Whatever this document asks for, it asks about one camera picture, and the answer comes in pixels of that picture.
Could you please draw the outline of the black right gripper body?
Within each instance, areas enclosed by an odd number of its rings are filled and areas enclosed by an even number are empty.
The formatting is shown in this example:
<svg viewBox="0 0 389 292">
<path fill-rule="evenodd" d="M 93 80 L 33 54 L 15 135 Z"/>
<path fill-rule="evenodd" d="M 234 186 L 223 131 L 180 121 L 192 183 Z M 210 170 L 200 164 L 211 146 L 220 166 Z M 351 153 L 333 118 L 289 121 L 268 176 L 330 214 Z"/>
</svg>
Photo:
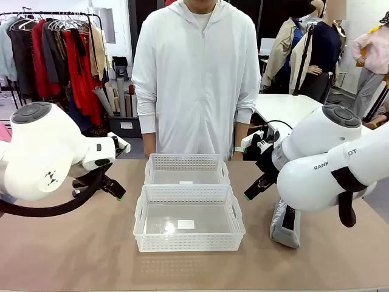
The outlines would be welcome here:
<svg viewBox="0 0 389 292">
<path fill-rule="evenodd" d="M 256 161 L 256 166 L 263 173 L 260 177 L 260 180 L 267 183 L 275 183 L 278 177 L 278 169 L 276 166 L 274 166 L 272 161 L 273 150 L 273 147 L 269 147 L 259 155 L 259 158 Z"/>
</svg>

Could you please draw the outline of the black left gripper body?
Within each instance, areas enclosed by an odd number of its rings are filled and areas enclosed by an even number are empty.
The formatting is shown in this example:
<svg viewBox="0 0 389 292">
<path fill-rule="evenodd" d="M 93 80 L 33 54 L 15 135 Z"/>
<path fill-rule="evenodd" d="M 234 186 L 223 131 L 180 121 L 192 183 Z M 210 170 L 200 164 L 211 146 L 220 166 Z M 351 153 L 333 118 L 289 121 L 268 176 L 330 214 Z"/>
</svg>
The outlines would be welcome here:
<svg viewBox="0 0 389 292">
<path fill-rule="evenodd" d="M 107 176 L 108 168 L 100 167 L 98 168 L 98 187 L 100 189 L 113 189 L 116 186 L 116 181 Z"/>
</svg>

